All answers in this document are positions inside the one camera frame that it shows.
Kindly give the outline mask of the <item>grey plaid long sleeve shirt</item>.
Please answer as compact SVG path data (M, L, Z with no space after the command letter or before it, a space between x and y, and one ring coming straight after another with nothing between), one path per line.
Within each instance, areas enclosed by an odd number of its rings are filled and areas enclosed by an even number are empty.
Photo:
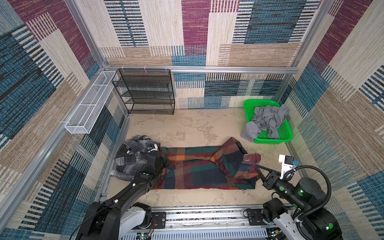
M148 136L134 135L131 139L126 140L116 153L111 176L119 180L132 181L148 163L150 144L161 146L161 143L153 141Z

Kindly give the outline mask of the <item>multicolour plaid long sleeve shirt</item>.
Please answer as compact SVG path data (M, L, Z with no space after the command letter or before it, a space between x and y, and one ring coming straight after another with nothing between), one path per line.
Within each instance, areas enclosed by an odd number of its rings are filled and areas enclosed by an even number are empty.
M171 165L165 168L157 190L250 190L260 178L258 153L249 154L235 138L221 146L161 148Z

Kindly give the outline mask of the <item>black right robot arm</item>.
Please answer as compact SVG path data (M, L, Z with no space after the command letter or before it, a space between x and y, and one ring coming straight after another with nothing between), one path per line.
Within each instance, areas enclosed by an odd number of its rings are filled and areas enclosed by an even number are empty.
M318 172L327 190L311 178L301 178L293 186L290 177L301 169ZM336 217L325 209L331 199L332 186L327 175L317 167L297 166L284 174L256 165L256 170L267 190L279 195L263 204L261 214L267 223L277 225L289 240L341 240L343 233Z

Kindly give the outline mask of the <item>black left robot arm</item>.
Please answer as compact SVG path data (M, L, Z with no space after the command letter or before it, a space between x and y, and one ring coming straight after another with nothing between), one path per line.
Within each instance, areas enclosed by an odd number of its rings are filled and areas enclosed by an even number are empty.
M119 240L130 230L153 225L152 208L137 200L154 187L170 161L160 151L148 153L148 161L131 183L103 203L92 203L83 222L72 233L77 240Z

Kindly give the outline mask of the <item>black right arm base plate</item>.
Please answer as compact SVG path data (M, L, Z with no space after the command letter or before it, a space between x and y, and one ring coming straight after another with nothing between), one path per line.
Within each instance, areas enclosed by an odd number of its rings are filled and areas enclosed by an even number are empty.
M248 219L250 226L268 225L268 223L264 220L263 209L245 209L245 216Z

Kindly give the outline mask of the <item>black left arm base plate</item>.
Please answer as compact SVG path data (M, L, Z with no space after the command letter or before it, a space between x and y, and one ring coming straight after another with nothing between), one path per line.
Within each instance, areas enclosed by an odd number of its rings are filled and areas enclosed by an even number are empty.
M167 213L166 212L152 212L150 218L150 225L146 225L146 230L150 228L164 229L166 227Z

